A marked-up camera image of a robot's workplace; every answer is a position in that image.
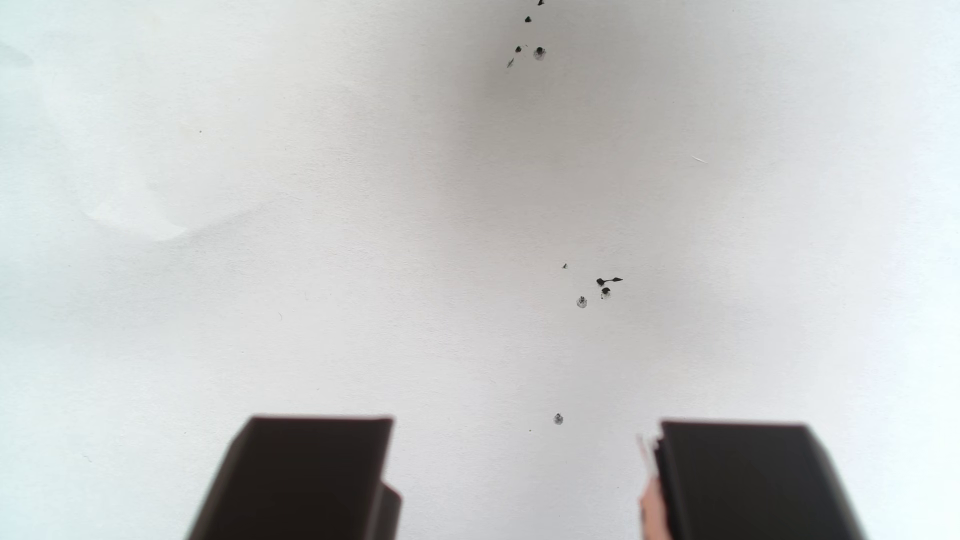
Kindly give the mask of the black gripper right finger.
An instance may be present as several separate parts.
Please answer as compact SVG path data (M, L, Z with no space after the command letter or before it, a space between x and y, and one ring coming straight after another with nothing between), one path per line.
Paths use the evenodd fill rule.
M834 460L806 424L660 428L653 454L670 538L866 538Z

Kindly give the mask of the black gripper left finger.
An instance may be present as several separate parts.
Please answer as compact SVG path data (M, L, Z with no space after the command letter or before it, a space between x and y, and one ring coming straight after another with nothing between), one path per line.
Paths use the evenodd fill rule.
M188 539L395 539L383 478L394 419L254 415L232 439Z

